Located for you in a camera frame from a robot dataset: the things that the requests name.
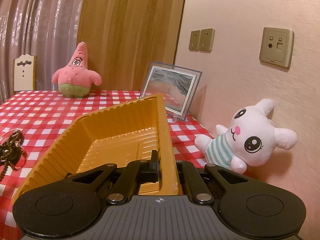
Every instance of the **beige wall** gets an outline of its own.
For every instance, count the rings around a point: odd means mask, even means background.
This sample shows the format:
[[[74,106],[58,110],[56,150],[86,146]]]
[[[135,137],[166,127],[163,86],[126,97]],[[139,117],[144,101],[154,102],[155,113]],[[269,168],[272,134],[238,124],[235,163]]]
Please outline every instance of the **beige wall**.
[[[289,71],[260,63],[263,27],[295,32]],[[192,30],[215,28],[211,53],[188,50]],[[176,65],[204,72],[192,113],[213,134],[241,107],[276,102],[273,121],[298,134],[253,174],[292,191],[307,206],[300,231],[320,237],[320,0],[186,0]]]

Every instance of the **bunny's black eye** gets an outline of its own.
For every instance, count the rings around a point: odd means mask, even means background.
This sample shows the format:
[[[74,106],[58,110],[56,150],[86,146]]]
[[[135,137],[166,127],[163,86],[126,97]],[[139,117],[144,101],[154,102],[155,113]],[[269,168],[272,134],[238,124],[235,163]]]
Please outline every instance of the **bunny's black eye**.
[[[244,149],[248,153],[256,153],[262,147],[262,142],[257,136],[251,136],[244,142]]]
[[[239,117],[241,117],[241,116],[243,116],[244,115],[244,113],[245,113],[245,109],[241,109],[237,114],[236,114],[236,116],[235,116],[235,119],[237,119],[237,118],[239,118]]]

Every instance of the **switch panel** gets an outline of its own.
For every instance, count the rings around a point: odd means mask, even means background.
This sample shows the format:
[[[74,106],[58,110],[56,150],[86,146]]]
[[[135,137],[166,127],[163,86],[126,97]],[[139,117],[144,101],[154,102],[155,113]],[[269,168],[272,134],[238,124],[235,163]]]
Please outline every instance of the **switch panel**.
[[[192,31],[190,35],[189,49],[190,50],[199,50],[201,30]]]
[[[259,59],[281,67],[289,68],[293,50],[294,33],[289,29],[263,29]]]
[[[201,38],[199,44],[199,50],[211,51],[215,29],[201,30]]]

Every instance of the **framed picture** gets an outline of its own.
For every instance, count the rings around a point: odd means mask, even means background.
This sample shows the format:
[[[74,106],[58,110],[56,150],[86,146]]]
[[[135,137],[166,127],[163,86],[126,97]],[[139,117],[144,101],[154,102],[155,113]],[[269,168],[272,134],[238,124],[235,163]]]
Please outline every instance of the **framed picture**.
[[[162,93],[167,114],[184,121],[201,74],[202,72],[198,70],[153,62],[140,98]]]

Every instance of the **tablecloth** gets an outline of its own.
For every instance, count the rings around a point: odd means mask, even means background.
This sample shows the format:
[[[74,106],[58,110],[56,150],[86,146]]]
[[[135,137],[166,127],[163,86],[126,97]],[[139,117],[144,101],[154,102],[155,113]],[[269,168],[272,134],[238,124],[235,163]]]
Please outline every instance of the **tablecloth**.
[[[57,91],[23,91],[0,106],[0,136],[10,129],[22,130],[27,152],[16,165],[17,170],[9,167],[0,184],[0,239],[19,239],[20,232],[12,216],[12,195],[72,121],[82,114],[130,101],[139,95],[132,91],[91,91],[84,98],[65,98]],[[168,116],[168,124],[175,158],[203,167],[206,161],[194,140],[197,134],[210,136],[209,132],[191,115],[185,122],[174,122]]]

